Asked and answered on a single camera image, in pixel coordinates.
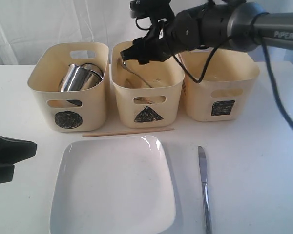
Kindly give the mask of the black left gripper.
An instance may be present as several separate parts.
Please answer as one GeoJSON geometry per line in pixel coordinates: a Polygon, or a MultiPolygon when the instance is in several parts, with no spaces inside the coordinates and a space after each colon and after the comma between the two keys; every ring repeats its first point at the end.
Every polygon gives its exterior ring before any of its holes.
{"type": "Polygon", "coordinates": [[[37,144],[32,141],[0,136],[0,184],[13,180],[14,165],[36,155],[37,144]]]}

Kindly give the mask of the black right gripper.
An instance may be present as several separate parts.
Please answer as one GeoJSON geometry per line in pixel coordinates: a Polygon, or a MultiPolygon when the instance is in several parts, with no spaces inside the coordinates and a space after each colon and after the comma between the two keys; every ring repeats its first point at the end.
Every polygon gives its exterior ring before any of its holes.
{"type": "Polygon", "coordinates": [[[123,61],[137,60],[140,64],[147,64],[151,61],[164,62],[185,50],[186,47],[168,30],[168,24],[161,21],[144,37],[135,39],[133,45],[122,50],[120,55],[123,61]]]}

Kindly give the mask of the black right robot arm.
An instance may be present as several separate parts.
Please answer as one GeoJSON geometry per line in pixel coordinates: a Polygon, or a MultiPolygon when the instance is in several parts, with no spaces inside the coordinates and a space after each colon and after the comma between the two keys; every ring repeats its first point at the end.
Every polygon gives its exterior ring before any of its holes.
{"type": "Polygon", "coordinates": [[[123,60],[163,62],[195,49],[220,47],[249,52],[261,44],[293,50],[293,13],[268,13],[259,4],[225,0],[173,12],[168,0],[133,0],[131,17],[149,18],[144,37],[121,51],[123,60]]]}

